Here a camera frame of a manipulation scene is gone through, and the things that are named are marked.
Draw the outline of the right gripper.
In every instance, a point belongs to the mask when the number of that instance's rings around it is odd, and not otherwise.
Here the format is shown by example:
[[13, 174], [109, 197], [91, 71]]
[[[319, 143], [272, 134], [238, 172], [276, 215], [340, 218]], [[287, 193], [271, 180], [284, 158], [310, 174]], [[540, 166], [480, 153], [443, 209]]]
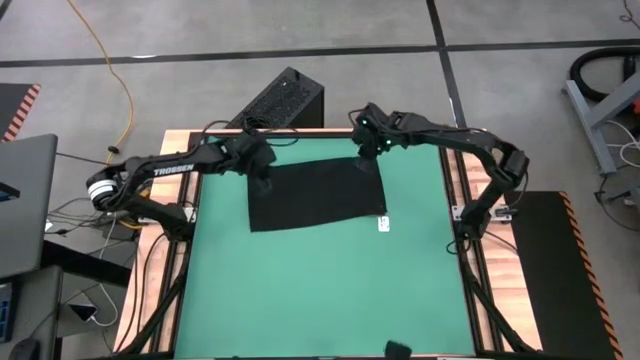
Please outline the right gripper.
[[380, 153], [388, 152], [401, 143], [398, 122], [402, 113], [386, 114], [379, 106], [368, 103], [364, 108], [351, 111], [353, 127], [351, 139], [358, 146], [360, 159], [376, 160]]

